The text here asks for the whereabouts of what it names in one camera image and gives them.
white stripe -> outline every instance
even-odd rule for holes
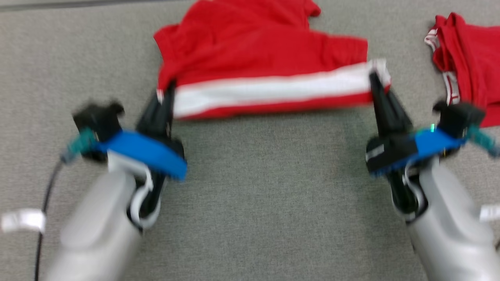
[[[179,86],[174,117],[201,114],[231,106],[266,105],[343,97],[370,91],[369,74],[376,70],[384,86],[391,83],[385,59],[375,59],[333,71],[293,76],[232,78]]]
[[[434,53],[437,48],[440,47],[438,30],[431,29],[423,41],[432,48]],[[460,101],[459,84],[457,82],[457,76],[454,71],[447,71],[442,73],[444,79],[444,85],[446,86],[446,103],[447,104],[457,104]]]

red garment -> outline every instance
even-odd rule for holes
[[[443,72],[448,103],[472,103],[486,110],[481,127],[500,125],[500,26],[467,24],[452,12],[436,16],[424,41]]]
[[[199,0],[155,35],[158,95],[177,81],[176,118],[223,118],[347,107],[372,101],[369,72],[387,86],[384,60],[365,39],[309,29],[311,0]]]

folded red garment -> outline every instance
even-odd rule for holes
[[[176,118],[224,118],[370,103],[369,73],[390,83],[385,61],[367,63],[368,43],[309,29],[311,0],[199,0],[181,23],[154,35],[172,80]]]
[[[424,41],[443,73],[447,102],[486,110],[481,127],[500,125],[500,26],[467,24],[452,12],[448,18],[436,16]]]

